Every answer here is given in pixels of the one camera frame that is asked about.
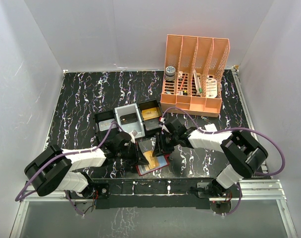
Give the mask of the red leather card holder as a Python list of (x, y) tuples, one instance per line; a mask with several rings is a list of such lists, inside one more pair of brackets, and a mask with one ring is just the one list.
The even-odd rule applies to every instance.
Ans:
[(164, 168), (170, 164), (168, 161), (169, 154), (153, 157), (152, 151), (147, 151), (144, 153), (144, 156), (149, 164), (136, 166), (139, 176)]

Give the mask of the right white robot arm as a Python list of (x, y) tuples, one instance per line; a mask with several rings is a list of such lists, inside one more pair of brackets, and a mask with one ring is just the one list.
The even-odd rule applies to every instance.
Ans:
[(243, 129), (209, 132), (201, 128), (186, 128), (178, 119), (168, 119), (161, 128), (162, 131), (156, 133), (154, 157), (171, 154), (178, 145), (224, 153), (229, 165), (204, 188), (191, 188), (206, 195), (222, 196), (235, 183), (251, 178), (268, 157), (266, 149)]

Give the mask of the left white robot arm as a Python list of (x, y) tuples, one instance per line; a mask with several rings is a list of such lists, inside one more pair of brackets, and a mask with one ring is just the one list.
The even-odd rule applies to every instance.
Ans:
[(97, 147), (68, 150), (54, 144), (28, 164), (24, 173), (38, 196), (55, 190), (73, 190), (83, 194), (91, 183), (81, 172), (84, 168), (99, 168), (120, 159), (130, 167), (148, 165), (133, 133), (108, 133)]

